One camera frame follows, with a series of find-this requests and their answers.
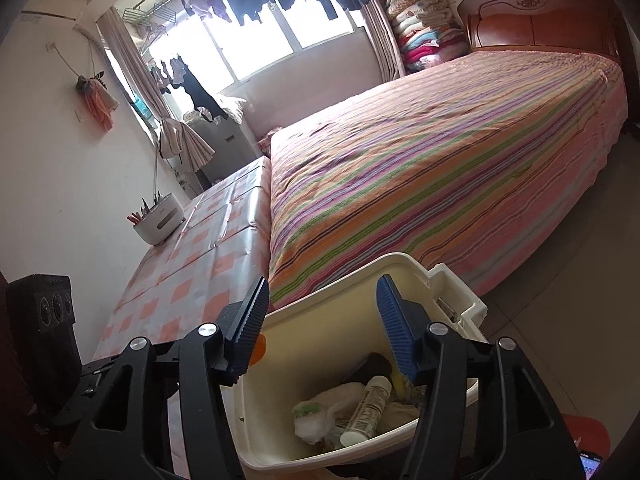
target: white bottle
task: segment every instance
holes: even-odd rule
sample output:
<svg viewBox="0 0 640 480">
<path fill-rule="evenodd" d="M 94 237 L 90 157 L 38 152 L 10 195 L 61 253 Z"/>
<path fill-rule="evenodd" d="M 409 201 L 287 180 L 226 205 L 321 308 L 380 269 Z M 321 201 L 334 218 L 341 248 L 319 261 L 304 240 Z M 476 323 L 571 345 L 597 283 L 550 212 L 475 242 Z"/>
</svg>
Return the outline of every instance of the white bottle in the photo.
<svg viewBox="0 0 640 480">
<path fill-rule="evenodd" d="M 344 447 L 359 444 L 376 434 L 376 428 L 385 409 L 386 400 L 391 394 L 391 383 L 382 375 L 371 378 L 364 389 L 356 411 L 340 436 Z"/>
</svg>

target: tile floor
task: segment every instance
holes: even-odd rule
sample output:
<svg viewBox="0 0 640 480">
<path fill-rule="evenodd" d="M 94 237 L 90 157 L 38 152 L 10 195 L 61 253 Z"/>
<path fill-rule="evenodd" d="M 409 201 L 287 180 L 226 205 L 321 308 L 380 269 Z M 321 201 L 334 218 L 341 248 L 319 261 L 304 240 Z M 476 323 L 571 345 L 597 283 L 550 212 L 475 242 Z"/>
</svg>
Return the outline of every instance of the tile floor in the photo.
<svg viewBox="0 0 640 480">
<path fill-rule="evenodd" d="M 483 300 L 491 341 L 520 341 L 563 413 L 615 446 L 640 410 L 640 142 L 607 166 L 553 234 Z"/>
</svg>

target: pink checkered tablecloth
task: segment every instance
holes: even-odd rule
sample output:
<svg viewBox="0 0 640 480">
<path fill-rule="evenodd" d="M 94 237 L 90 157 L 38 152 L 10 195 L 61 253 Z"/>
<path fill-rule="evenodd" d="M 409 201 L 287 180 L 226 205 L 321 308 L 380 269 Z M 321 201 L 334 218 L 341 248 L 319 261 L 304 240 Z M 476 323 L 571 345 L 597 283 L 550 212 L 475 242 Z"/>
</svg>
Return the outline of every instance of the pink checkered tablecloth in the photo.
<svg viewBox="0 0 640 480">
<path fill-rule="evenodd" d="M 186 221 L 151 247 L 116 305 L 94 359 L 119 354 L 136 336 L 185 336 L 268 277 L 271 161 L 260 158 L 196 197 Z"/>
</svg>

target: phone screen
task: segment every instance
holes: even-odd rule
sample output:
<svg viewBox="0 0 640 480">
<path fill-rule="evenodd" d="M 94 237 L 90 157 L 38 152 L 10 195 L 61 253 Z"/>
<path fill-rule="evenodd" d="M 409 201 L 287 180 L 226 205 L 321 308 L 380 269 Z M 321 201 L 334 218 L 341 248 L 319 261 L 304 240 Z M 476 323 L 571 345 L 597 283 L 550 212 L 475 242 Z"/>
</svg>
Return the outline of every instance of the phone screen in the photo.
<svg viewBox="0 0 640 480">
<path fill-rule="evenodd" d="M 586 476 L 586 479 L 589 480 L 589 478 L 591 478 L 591 476 L 596 472 L 601 459 L 593 456 L 591 453 L 580 452 L 580 460 L 582 460 L 584 475 Z"/>
</svg>

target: white container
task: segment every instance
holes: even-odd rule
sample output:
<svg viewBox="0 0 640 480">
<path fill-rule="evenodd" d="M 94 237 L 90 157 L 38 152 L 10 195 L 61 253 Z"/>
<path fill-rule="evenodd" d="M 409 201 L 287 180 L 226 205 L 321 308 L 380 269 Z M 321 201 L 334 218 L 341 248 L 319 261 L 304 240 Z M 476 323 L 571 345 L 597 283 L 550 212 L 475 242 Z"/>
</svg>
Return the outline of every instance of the white container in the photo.
<svg viewBox="0 0 640 480">
<path fill-rule="evenodd" d="M 240 378 L 225 403 L 243 465 L 258 472 L 290 473 L 365 462 L 411 442 L 417 420 L 320 455 L 293 430 L 292 407 L 338 385 L 364 356 L 378 352 L 394 362 L 375 300 L 383 274 L 390 274 L 400 294 L 423 305 L 431 319 L 466 338 L 486 341 L 478 328 L 486 305 L 447 266 L 427 271 L 402 253 L 374 260 L 266 317 L 266 354 Z M 438 297 L 456 312 L 456 322 L 436 304 Z M 469 380 L 466 405 L 476 400 L 478 382 Z"/>
<path fill-rule="evenodd" d="M 183 220 L 182 205 L 173 193 L 169 193 L 153 206 L 133 229 L 149 245 L 158 245 L 164 242 Z"/>
</svg>

